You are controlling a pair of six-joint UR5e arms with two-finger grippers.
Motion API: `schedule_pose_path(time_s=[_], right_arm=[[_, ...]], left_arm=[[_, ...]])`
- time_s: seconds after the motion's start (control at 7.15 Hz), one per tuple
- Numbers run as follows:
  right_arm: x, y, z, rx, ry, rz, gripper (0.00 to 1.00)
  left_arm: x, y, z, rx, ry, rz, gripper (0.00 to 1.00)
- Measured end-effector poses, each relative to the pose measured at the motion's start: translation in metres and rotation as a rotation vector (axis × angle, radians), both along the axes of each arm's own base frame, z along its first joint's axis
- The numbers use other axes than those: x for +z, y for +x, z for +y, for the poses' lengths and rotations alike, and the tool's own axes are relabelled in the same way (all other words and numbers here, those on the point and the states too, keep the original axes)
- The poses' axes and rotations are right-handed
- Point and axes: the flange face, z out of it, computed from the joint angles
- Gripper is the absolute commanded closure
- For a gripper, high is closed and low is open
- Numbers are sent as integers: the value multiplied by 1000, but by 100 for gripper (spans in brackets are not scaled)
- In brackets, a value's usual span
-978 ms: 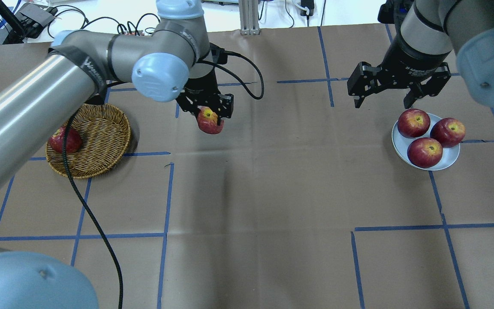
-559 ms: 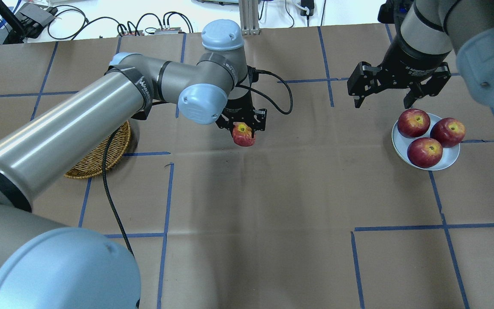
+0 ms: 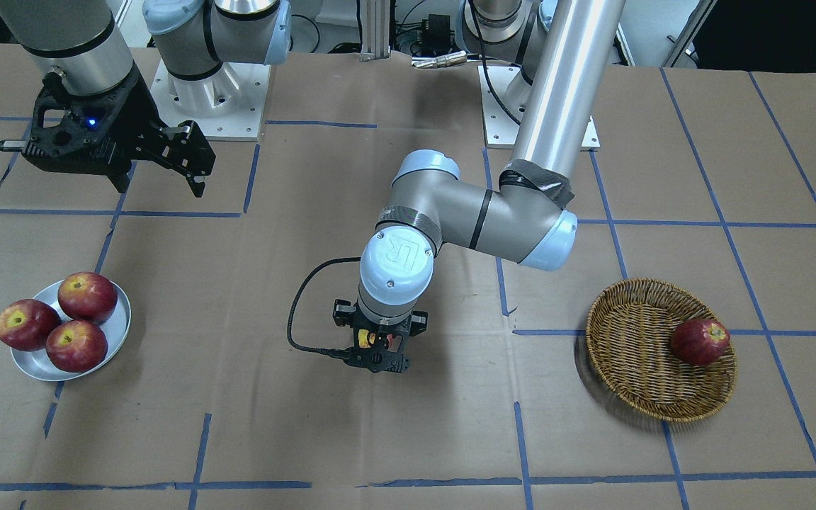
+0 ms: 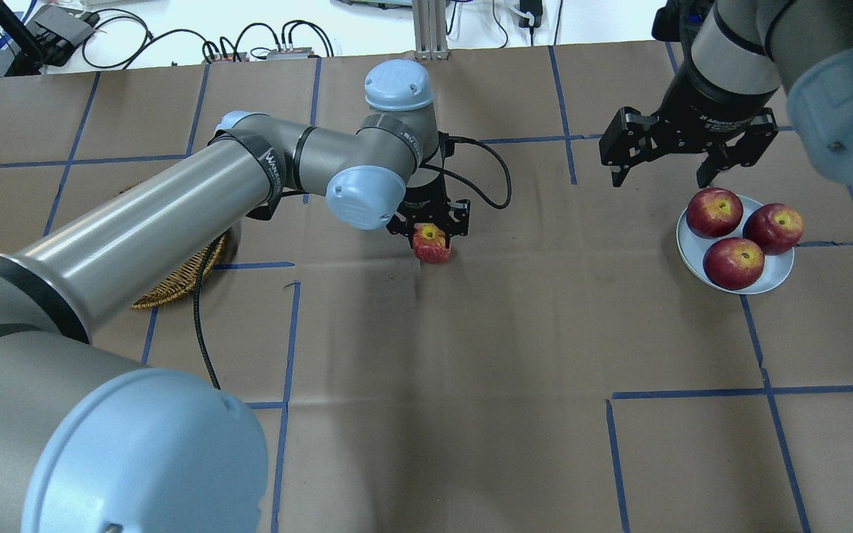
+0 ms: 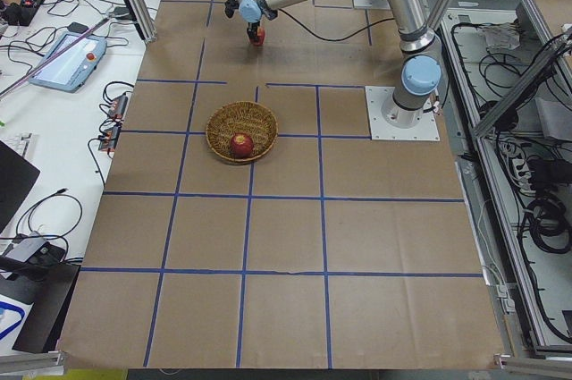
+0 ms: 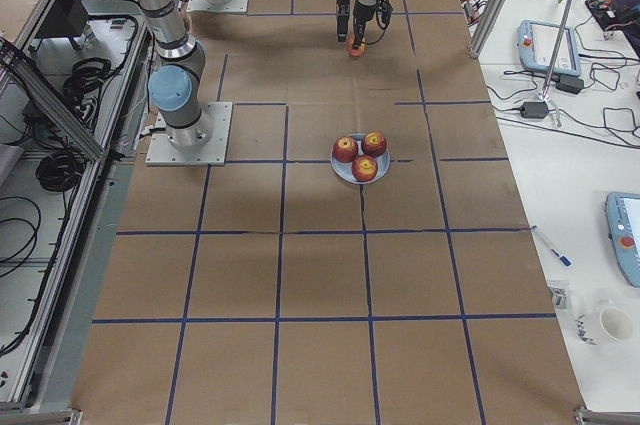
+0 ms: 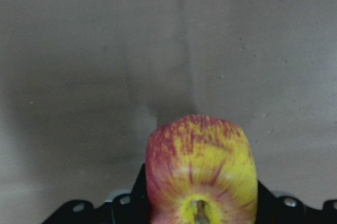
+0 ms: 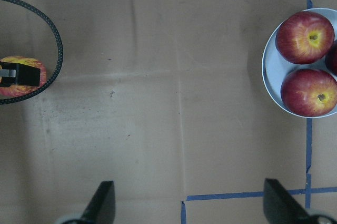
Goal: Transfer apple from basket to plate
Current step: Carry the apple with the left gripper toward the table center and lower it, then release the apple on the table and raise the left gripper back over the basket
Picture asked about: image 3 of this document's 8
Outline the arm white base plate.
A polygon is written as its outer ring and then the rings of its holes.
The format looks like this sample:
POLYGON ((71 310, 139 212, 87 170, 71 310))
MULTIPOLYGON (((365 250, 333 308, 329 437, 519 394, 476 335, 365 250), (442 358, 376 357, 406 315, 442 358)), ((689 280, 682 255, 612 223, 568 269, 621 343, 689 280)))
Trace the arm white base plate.
POLYGON ((258 142, 271 65, 224 62, 216 74, 181 80, 159 62, 150 93, 163 122, 194 120, 210 141, 258 142))
POLYGON ((503 106, 512 109, 513 115, 521 120, 531 85, 527 83, 519 67, 487 65, 489 78, 486 77, 483 67, 480 67, 478 72, 486 146, 493 149, 512 149, 519 127, 499 106, 497 100, 501 100, 503 106))

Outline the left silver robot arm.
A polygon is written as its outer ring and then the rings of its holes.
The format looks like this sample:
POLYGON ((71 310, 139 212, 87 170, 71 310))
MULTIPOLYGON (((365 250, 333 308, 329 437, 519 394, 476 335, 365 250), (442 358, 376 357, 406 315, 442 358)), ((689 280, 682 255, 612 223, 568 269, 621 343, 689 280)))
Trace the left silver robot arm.
POLYGON ((408 369, 407 340, 428 324, 417 301, 444 244, 535 270, 565 263, 579 228, 567 209, 571 172, 623 9, 622 1, 557 4, 496 190, 463 183, 456 162, 433 149, 404 158, 375 232, 356 258, 356 301, 334 303, 334 323, 351 329, 352 344, 318 354, 373 373, 408 369))

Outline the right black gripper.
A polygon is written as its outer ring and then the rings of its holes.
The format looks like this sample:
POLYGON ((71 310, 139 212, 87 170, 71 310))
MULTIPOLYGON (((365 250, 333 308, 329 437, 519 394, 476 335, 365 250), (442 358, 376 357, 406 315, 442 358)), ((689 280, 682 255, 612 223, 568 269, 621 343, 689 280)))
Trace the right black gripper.
POLYGON ((23 158, 48 172, 106 174, 118 193, 128 191, 132 161, 148 159, 203 196, 216 154, 194 120, 162 122, 139 68, 94 96, 69 93, 66 77, 55 69, 43 77, 23 158))

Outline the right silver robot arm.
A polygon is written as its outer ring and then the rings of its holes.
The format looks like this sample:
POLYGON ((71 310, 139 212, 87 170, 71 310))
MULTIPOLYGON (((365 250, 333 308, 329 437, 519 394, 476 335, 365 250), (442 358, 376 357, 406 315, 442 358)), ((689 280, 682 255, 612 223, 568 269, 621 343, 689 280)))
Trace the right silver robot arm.
POLYGON ((0 1, 0 16, 43 74, 29 138, 39 170, 106 177, 119 193, 136 159, 201 197, 216 155, 197 124, 239 100, 233 64, 282 64, 288 1, 146 1, 142 13, 183 120, 168 125, 104 1, 0 1))

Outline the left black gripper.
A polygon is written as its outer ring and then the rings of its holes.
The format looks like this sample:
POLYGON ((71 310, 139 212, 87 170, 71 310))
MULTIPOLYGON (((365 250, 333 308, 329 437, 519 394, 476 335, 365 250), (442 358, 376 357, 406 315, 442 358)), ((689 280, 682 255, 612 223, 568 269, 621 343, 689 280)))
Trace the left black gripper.
POLYGON ((336 300, 333 318, 337 326, 353 330, 353 345, 334 349, 331 356, 373 373, 408 371, 410 358, 404 354, 407 339, 425 332, 428 325, 424 311, 412 311, 396 324, 376 324, 346 300, 336 300))

